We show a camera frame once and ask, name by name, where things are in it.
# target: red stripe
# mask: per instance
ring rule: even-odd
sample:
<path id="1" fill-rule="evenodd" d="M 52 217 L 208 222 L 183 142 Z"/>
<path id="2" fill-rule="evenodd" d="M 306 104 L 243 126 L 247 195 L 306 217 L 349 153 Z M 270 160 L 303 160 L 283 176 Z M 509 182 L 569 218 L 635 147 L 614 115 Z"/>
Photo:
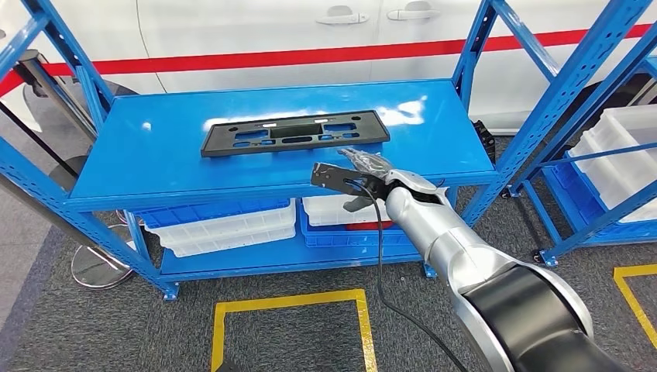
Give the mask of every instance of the red stripe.
<path id="1" fill-rule="evenodd" d="M 626 39 L 641 37 L 652 24 L 636 25 Z M 538 33 L 536 38 L 545 47 L 577 44 L 587 29 Z M 371 46 L 348 46 L 313 50 L 285 50 L 280 52 L 212 54 L 205 56 L 158 57 L 134 60 L 100 60 L 94 65 L 101 74 L 141 74 L 153 72 L 222 70 L 228 68 L 291 66 L 297 64 L 325 64 L 356 60 L 386 60 L 390 58 L 428 57 L 461 53 L 465 40 L 441 40 L 422 43 L 402 43 Z M 514 36 L 491 37 L 485 51 L 515 50 L 521 46 Z M 52 75 L 71 75 L 66 64 L 47 64 Z M 13 72 L 0 82 L 0 96 L 20 84 Z"/>

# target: yellow floor marking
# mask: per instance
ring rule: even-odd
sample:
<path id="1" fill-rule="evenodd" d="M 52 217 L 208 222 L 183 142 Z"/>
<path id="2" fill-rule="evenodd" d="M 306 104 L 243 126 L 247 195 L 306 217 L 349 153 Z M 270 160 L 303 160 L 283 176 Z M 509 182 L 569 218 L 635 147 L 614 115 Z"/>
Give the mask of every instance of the yellow floor marking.
<path id="1" fill-rule="evenodd" d="M 370 314 L 363 289 L 332 291 L 296 296 L 261 298 L 257 300 L 219 302 L 215 306 L 215 331 L 212 336 L 211 372 L 217 371 L 224 359 L 224 320 L 229 312 L 251 312 L 270 308 L 290 308 L 292 306 L 316 305 L 339 301 L 356 301 L 360 339 L 363 344 L 365 371 L 377 372 L 377 359 L 374 356 L 374 341 L 370 327 Z"/>
<path id="2" fill-rule="evenodd" d="M 642 275 L 653 274 L 657 274 L 657 264 L 614 268 L 614 281 L 616 282 L 618 289 L 621 290 L 621 293 L 625 297 L 625 301 L 630 305 L 631 310 L 634 312 L 641 327 L 643 327 L 648 339 L 650 339 L 652 345 L 657 349 L 657 332 L 655 331 L 655 327 L 652 326 L 634 293 L 632 293 L 627 282 L 625 282 L 626 277 L 639 277 Z"/>

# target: black pole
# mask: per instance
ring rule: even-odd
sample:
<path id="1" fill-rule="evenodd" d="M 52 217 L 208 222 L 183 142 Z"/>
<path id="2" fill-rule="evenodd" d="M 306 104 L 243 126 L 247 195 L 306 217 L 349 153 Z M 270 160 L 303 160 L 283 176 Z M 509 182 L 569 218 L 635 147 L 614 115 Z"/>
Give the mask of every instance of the black pole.
<path id="1" fill-rule="evenodd" d="M 25 125 L 24 122 L 22 122 L 21 119 L 19 119 L 18 116 L 14 115 L 14 113 L 5 106 L 2 102 L 0 102 L 0 110 L 7 115 L 7 117 L 14 122 L 25 134 L 31 138 L 34 142 L 36 142 L 37 145 L 39 145 L 43 151 L 46 151 L 48 155 L 50 155 L 55 161 L 66 171 L 68 174 L 73 176 L 73 178 L 77 179 L 77 172 L 71 168 L 66 162 L 59 156 L 57 153 L 53 151 L 45 142 L 43 142 L 39 136 L 37 136 L 30 128 L 28 128 L 27 125 Z"/>

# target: black cable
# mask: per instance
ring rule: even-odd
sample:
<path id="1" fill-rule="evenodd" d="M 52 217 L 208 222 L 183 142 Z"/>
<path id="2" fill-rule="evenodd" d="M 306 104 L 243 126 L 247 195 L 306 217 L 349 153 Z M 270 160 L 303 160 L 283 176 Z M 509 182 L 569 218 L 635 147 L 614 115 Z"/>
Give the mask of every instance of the black cable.
<path id="1" fill-rule="evenodd" d="M 364 186 L 359 184 L 358 182 L 351 181 L 351 180 L 345 180 L 346 184 L 350 184 L 352 186 L 358 187 L 360 190 L 363 190 L 367 193 L 367 196 L 372 199 L 372 202 L 374 203 L 374 210 L 377 212 L 377 223 L 379 227 L 379 261 L 378 261 L 378 267 L 377 267 L 377 289 L 379 292 L 379 297 L 381 298 L 381 302 L 383 302 L 384 305 L 386 305 L 390 310 L 396 312 L 397 314 L 405 317 L 406 319 L 410 320 L 411 323 L 415 324 L 419 329 L 425 331 L 425 333 L 431 337 L 431 339 L 438 344 L 440 349 L 447 354 L 450 360 L 456 365 L 456 368 L 458 368 L 461 372 L 467 372 L 468 370 L 463 366 L 463 364 L 459 361 L 458 358 L 456 358 L 456 355 L 452 353 L 452 351 L 447 347 L 447 345 L 438 337 L 435 333 L 433 333 L 429 328 L 427 328 L 426 325 L 422 324 L 419 320 L 417 320 L 413 315 L 408 314 L 404 310 L 398 308 L 394 304 L 391 304 L 386 297 L 384 296 L 384 286 L 381 284 L 381 273 L 384 270 L 384 226 L 381 221 L 381 211 L 379 210 L 379 205 L 377 204 L 377 200 L 375 199 L 374 195 L 372 195 L 372 192 L 370 190 L 367 190 Z"/>

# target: shelf upright post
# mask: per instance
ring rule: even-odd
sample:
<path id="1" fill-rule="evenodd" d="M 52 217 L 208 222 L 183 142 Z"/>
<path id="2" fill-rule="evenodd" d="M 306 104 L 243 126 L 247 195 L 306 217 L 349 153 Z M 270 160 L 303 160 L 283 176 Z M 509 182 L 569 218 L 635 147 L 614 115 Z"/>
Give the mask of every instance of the shelf upright post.
<path id="1" fill-rule="evenodd" d="M 463 219 L 469 225 L 474 225 L 493 200 L 507 187 L 520 166 L 529 158 L 651 2 L 651 0 L 635 2 L 611 0 L 607 4 L 563 68 L 552 79 L 518 134 L 502 153 L 497 161 L 497 179 L 491 184 L 478 187 L 466 206 Z M 475 23 L 473 28 L 479 28 L 478 24 Z"/>

